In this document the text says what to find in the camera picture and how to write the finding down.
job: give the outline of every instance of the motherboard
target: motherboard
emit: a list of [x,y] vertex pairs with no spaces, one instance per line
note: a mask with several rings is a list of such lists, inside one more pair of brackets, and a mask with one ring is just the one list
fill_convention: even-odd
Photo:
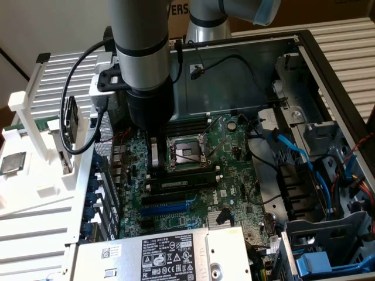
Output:
[[[261,205],[254,205],[249,199],[250,188],[256,184],[257,177],[252,161],[245,156],[246,124],[238,124],[237,116],[230,114],[211,116],[210,122],[202,134],[174,136],[166,140],[168,173],[211,165],[213,172],[208,172],[207,177],[214,173],[216,184],[210,187],[202,185],[202,188],[191,190],[151,194],[145,134],[137,130],[130,136],[115,140],[112,166],[115,167],[113,175],[122,202],[120,238],[201,227],[216,229],[232,224],[243,228],[244,237],[250,244],[269,243],[270,233],[266,231],[267,226],[265,228],[267,215]],[[171,198],[171,203],[166,202],[166,198]],[[251,198],[261,202],[257,190],[252,192]],[[154,213],[154,209],[150,212],[149,206],[172,208],[175,201],[183,201],[182,204],[189,207],[168,214]],[[232,219],[219,225],[216,219],[224,209],[230,210]]]

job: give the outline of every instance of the wall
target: wall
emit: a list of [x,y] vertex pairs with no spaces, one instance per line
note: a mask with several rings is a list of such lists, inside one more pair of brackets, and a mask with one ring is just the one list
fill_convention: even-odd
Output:
[[[103,38],[106,0],[1,0],[0,46],[31,76],[39,53],[78,52]],[[0,108],[25,80],[0,57]]]

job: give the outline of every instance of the robotic arm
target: robotic arm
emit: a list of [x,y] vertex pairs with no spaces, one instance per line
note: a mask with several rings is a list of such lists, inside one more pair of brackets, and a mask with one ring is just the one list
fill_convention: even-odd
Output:
[[[109,0],[112,31],[133,122],[157,135],[173,115],[168,14],[171,0]],[[230,38],[228,15],[270,24],[281,0],[190,0],[186,40]]]

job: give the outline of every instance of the green circuit board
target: green circuit board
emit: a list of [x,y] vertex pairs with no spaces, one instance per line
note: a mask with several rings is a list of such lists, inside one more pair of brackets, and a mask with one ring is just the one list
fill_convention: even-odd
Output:
[[[247,199],[249,189],[257,178],[252,161],[246,161],[244,156],[244,125],[237,125],[236,131],[230,132],[227,124],[230,121],[237,124],[237,117],[218,115],[213,116],[212,120],[220,116],[221,118],[210,128],[205,137],[208,151],[212,151],[226,139],[210,158],[212,162],[220,166],[222,177],[217,187],[187,191],[186,199],[195,199],[190,212],[154,216],[152,219],[155,226],[152,229],[142,229],[139,226],[139,222],[145,219],[141,216],[141,210],[144,208],[141,200],[149,196],[145,187],[147,148],[144,134],[138,131],[131,138],[126,139],[121,145],[121,150],[120,143],[115,143],[115,150],[121,151],[123,164],[128,167],[135,165],[137,169],[131,184],[127,182],[124,172],[117,176],[118,191],[122,202],[120,238],[206,227],[207,216],[210,212],[219,212],[227,207],[234,217],[234,225],[242,226],[245,239],[257,245],[265,245],[269,242],[268,235],[265,231],[261,232],[259,226],[259,223],[264,221],[262,206],[252,205]],[[233,148],[241,149],[240,158],[233,154]],[[255,200],[260,201],[260,195],[258,193],[255,195]]]

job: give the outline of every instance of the power supply label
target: power supply label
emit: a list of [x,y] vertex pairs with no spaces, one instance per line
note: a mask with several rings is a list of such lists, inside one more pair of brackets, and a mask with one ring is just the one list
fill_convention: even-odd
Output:
[[194,281],[193,235],[142,241],[142,281]]

